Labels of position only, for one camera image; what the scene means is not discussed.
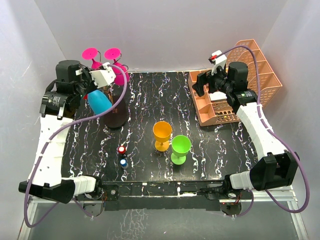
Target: white wall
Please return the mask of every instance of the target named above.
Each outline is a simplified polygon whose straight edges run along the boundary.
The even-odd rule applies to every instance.
[[[310,239],[319,239],[320,207],[320,2],[288,1],[262,50],[283,88],[266,107],[275,132],[297,151],[308,174],[311,198],[302,213]],[[301,206],[305,186],[297,174],[293,187]]]
[[[23,220],[18,185],[35,159],[42,95],[65,58],[33,0],[0,2],[0,238],[9,240]]]
[[[118,47],[137,71],[203,69],[239,40],[262,45],[286,1],[35,0],[67,59]]]

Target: cup base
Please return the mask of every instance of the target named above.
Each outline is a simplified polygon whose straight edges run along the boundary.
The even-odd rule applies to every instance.
[[[187,157],[186,156],[176,156],[173,153],[171,154],[171,161],[176,164],[176,165],[181,165],[184,164],[186,161]]]
[[[159,142],[159,141],[155,141],[155,149],[157,149],[159,152],[165,152],[168,150],[169,148],[169,141],[165,141],[165,142]]]

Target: plastic organizer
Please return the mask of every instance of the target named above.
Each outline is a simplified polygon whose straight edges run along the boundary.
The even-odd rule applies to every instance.
[[[260,102],[262,106],[265,107],[276,94],[276,92],[282,87],[282,84],[280,83],[276,74],[273,72],[264,54],[254,39],[241,40],[237,42],[236,46],[238,45],[248,46],[256,57],[260,77]],[[227,56],[226,66],[228,67],[229,63],[236,61],[244,62],[248,65],[248,88],[258,94],[255,63],[250,52],[243,47],[233,49]],[[239,118],[235,115],[233,109],[228,105],[226,100],[216,102],[210,100],[208,93],[209,89],[207,85],[203,86],[203,96],[198,96],[196,91],[193,90],[192,85],[197,82],[197,75],[205,71],[207,70],[191,71],[188,79],[188,85],[200,126],[203,127],[239,122]]]

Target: green cup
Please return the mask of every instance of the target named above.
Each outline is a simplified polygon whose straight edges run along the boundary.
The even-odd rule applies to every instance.
[[[176,165],[184,164],[190,151],[191,141],[184,135],[175,136],[171,143],[172,154],[171,161]]]

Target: black marble table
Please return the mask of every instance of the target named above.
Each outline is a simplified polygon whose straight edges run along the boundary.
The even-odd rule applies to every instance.
[[[125,94],[129,119],[111,130],[101,119],[71,127],[64,149],[62,176],[95,175],[102,181],[219,180],[251,169],[257,155],[240,122],[200,127],[188,87],[188,72],[132,73]],[[122,87],[113,86],[114,94]],[[94,113],[83,101],[76,119]],[[153,126],[166,121],[172,137],[186,135],[192,147],[183,165],[155,149]],[[129,167],[119,164],[117,147],[127,148]]]

